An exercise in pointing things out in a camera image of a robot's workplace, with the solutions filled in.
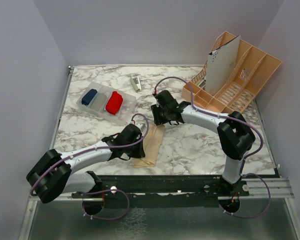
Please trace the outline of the beige underwear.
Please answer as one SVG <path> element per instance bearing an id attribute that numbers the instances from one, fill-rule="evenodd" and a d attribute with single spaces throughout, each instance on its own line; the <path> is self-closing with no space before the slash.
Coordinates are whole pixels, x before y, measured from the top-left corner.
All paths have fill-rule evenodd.
<path id="1" fill-rule="evenodd" d="M 156 165 L 164 133 L 164 125 L 156 126 L 154 124 L 150 124 L 148 134 L 143 140 L 145 157 L 132 159 L 132 164 L 135 168 L 149 168 Z"/>

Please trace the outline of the red boxer underwear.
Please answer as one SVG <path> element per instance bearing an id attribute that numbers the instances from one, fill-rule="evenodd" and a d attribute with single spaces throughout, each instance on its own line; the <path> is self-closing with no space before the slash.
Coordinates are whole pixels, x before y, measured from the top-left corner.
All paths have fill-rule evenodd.
<path id="1" fill-rule="evenodd" d="M 117 91 L 113 91 L 108 102 L 105 105 L 105 110 L 111 115 L 116 115 L 121 109 L 122 104 L 122 95 L 119 94 Z"/>

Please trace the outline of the clear plastic storage box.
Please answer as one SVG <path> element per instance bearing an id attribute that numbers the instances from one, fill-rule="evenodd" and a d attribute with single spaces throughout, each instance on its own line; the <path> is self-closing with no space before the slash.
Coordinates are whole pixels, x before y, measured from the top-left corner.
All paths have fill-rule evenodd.
<path id="1" fill-rule="evenodd" d="M 96 89 L 97 90 L 97 94 L 95 95 L 95 97 L 93 98 L 93 100 L 90 102 L 90 104 L 88 106 L 85 106 L 81 103 L 82 97 L 90 90 L 90 89 Z M 121 108 L 119 110 L 119 112 L 116 115 L 112 115 L 110 113 L 108 113 L 105 109 L 105 106 L 109 100 L 109 98 L 111 97 L 113 91 L 117 91 L 119 94 L 122 95 L 123 97 L 123 103 L 121 105 Z M 104 112 L 97 112 L 91 109 L 91 106 L 96 98 L 96 96 L 99 93 L 105 93 L 107 95 L 107 101 L 105 103 L 104 106 Z M 85 88 L 85 90 L 83 91 L 83 93 L 81 94 L 81 96 L 79 97 L 79 99 L 77 100 L 76 104 L 78 106 L 78 108 L 81 111 L 87 112 L 89 114 L 92 114 L 96 117 L 105 119 L 107 121 L 110 121 L 112 123 L 118 124 L 118 125 L 125 125 L 128 121 L 129 121 L 129 117 L 131 116 L 131 113 L 133 111 L 133 109 L 135 108 L 137 103 L 137 99 L 135 96 L 127 94 L 121 90 L 109 87 L 109 86 L 105 86 L 96 82 L 91 82 L 88 87 Z"/>

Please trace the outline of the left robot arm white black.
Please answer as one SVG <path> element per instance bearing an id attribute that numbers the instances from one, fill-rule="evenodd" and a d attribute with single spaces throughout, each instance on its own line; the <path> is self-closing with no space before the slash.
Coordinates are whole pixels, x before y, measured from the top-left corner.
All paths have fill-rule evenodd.
<path id="1" fill-rule="evenodd" d="M 50 203 L 62 193 L 84 192 L 87 196 L 96 197 L 101 190 L 100 184 L 92 173 L 83 175 L 83 186 L 80 179 L 71 176 L 93 164 L 128 158 L 143 158 L 143 131 L 148 129 L 144 123 L 127 125 L 121 132 L 102 138 L 97 143 L 81 150 L 59 153 L 50 149 L 40 158 L 26 176 L 31 186 L 30 195 L 39 197 L 42 203 Z"/>

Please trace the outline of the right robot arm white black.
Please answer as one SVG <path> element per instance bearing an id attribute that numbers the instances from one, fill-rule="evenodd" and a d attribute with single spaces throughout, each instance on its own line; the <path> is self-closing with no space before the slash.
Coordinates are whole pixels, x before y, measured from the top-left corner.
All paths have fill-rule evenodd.
<path id="1" fill-rule="evenodd" d="M 218 134 L 221 148 L 226 155 L 225 167 L 222 173 L 223 181 L 219 189 L 230 196 L 238 189 L 237 182 L 241 179 L 244 157 L 252 148 L 255 135 L 242 114 L 234 111 L 231 114 L 194 109 L 190 102 L 180 103 L 168 90 L 154 94 L 156 104 L 151 106 L 155 125 L 192 124 Z"/>

